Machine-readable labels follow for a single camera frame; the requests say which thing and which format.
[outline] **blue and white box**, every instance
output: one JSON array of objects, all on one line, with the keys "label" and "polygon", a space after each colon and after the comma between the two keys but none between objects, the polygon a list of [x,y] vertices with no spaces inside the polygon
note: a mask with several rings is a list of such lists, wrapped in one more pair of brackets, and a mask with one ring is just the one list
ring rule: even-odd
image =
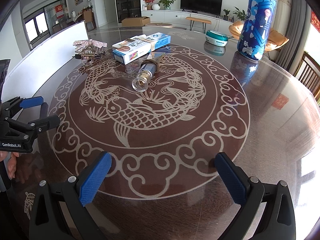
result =
[{"label": "blue and white box", "polygon": [[117,61],[126,65],[155,49],[169,44],[170,41],[171,36],[163,33],[154,33],[146,37],[135,36],[112,45],[113,55]]}]

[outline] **gray curtain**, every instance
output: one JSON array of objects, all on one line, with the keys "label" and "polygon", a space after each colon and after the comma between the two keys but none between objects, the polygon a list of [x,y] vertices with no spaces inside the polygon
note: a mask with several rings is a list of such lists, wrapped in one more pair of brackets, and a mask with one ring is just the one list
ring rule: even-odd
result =
[{"label": "gray curtain", "polygon": [[285,35],[289,41],[282,47],[278,57],[276,58],[276,64],[286,70],[289,70],[297,53],[303,34],[306,12],[307,3],[305,0],[292,0],[289,25]]}]

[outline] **metal screw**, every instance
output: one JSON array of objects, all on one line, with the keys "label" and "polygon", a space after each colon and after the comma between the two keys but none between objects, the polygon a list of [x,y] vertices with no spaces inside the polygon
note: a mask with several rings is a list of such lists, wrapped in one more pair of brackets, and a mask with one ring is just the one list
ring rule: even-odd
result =
[{"label": "metal screw", "polygon": [[286,186],[287,186],[287,183],[286,183],[284,180],[281,180],[281,181],[280,181],[280,184],[281,184],[281,186],[283,186],[283,187],[286,187]]},{"label": "metal screw", "polygon": [[76,176],[71,176],[71,177],[68,178],[68,181],[69,181],[70,183],[72,183],[72,182],[75,182],[76,179],[77,179]]},{"label": "metal screw", "polygon": [[250,177],[250,180],[251,180],[251,182],[253,182],[253,183],[258,183],[258,182],[259,182],[258,178],[255,177],[255,176]]},{"label": "metal screw", "polygon": [[41,187],[43,187],[46,183],[47,183],[47,182],[46,182],[45,180],[41,180],[40,183],[39,183],[39,185],[40,185]]}]

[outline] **blue camouflage bottle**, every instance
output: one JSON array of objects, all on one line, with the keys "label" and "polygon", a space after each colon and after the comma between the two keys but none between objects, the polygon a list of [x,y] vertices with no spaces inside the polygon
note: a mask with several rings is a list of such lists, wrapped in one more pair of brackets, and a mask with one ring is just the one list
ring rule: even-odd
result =
[{"label": "blue camouflage bottle", "polygon": [[238,51],[252,60],[262,58],[268,36],[276,0],[249,0],[247,20],[238,41]]}]

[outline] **orange leather chair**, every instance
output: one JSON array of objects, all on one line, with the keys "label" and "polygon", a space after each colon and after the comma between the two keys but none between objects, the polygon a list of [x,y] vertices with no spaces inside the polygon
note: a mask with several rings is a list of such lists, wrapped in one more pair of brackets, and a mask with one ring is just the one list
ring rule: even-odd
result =
[{"label": "orange leather chair", "polygon": [[[229,31],[231,34],[234,36],[235,39],[239,39],[241,35],[241,31],[243,29],[243,22],[235,22],[233,25],[229,26]],[[269,36],[268,36],[268,41],[266,44],[266,47],[264,51],[272,51],[274,49],[278,49],[284,44],[286,44],[289,41],[288,38],[274,30],[273,28],[270,28]]]}]

